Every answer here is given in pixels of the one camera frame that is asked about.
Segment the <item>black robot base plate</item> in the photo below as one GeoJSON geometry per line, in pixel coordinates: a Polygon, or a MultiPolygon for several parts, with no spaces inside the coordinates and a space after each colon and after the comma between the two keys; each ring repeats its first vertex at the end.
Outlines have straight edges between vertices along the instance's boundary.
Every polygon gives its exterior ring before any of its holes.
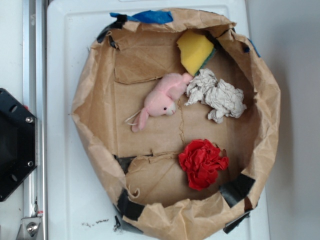
{"type": "Polygon", "coordinates": [[[0,201],[37,167],[37,118],[6,89],[0,89],[0,201]]]}

